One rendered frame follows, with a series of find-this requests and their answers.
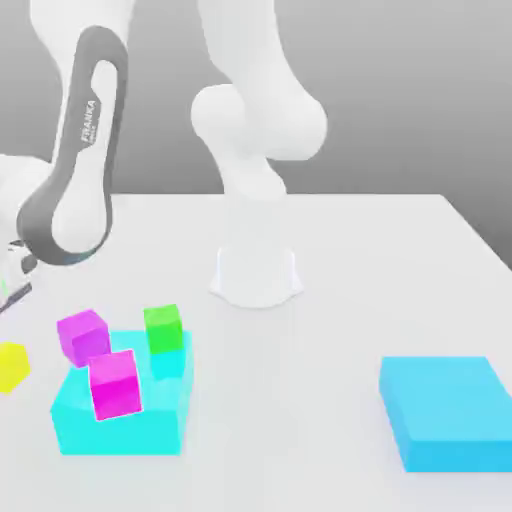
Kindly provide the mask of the small cyan cube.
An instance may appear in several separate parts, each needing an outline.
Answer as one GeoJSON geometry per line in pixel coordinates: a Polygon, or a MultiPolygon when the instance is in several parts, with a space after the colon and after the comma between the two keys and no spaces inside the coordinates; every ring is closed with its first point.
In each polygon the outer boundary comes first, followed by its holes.
{"type": "Polygon", "coordinates": [[[186,351],[184,348],[152,354],[150,356],[151,371],[155,380],[170,378],[180,379],[183,376],[186,351]]]}

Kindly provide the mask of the large blue box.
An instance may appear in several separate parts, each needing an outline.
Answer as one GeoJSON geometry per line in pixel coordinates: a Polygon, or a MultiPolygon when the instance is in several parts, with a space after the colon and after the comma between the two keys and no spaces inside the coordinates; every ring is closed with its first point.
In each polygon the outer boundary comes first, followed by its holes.
{"type": "Polygon", "coordinates": [[[384,357],[379,391],[407,472],[512,473],[512,395],[485,357],[384,357]]]}

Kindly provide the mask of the large cyan box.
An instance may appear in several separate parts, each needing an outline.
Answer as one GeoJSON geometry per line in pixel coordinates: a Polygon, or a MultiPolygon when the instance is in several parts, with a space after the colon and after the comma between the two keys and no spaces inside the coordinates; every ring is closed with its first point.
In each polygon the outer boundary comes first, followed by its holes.
{"type": "Polygon", "coordinates": [[[194,382],[192,333],[183,332],[186,363],[183,376],[155,380],[146,333],[113,331],[115,351],[132,349],[137,364],[142,411],[97,421],[88,370],[69,369],[51,407],[60,452],[63,455],[178,455],[194,382]]]}

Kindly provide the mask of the small green cube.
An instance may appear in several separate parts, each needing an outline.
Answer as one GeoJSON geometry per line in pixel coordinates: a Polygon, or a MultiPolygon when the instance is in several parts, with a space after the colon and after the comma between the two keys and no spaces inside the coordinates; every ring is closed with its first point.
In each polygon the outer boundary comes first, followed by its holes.
{"type": "Polygon", "coordinates": [[[152,355],[183,348],[182,320],[176,304],[146,308],[143,314],[149,351],[152,355]]]}

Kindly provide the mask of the small magenta cube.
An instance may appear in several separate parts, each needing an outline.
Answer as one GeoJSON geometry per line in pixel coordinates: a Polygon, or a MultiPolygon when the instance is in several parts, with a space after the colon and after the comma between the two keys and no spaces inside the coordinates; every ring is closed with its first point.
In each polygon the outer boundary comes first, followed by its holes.
{"type": "Polygon", "coordinates": [[[142,411],[139,376],[132,349],[91,358],[88,372],[97,421],[142,411]]]}

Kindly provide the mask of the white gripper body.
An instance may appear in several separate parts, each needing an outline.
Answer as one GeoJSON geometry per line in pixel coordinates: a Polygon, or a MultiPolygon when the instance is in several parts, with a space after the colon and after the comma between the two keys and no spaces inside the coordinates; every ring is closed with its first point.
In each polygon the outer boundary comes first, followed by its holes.
{"type": "Polygon", "coordinates": [[[32,284],[29,274],[23,274],[16,278],[9,278],[6,274],[0,276],[0,314],[31,291],[32,284]]]}

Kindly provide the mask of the small yellow cube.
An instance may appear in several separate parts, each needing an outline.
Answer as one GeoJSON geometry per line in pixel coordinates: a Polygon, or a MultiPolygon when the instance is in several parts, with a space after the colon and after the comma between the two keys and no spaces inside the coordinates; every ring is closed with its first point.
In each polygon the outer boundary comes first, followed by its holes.
{"type": "Polygon", "coordinates": [[[22,344],[0,342],[0,393],[10,393],[30,371],[27,351],[22,344]]]}

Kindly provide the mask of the small purple cube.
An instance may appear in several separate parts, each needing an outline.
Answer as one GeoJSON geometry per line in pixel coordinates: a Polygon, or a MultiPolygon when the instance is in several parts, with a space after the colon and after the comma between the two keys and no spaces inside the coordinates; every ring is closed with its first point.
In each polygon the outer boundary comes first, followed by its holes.
{"type": "Polygon", "coordinates": [[[62,352],[77,368],[111,352],[108,325],[92,309],[58,320],[57,333],[62,352]]]}

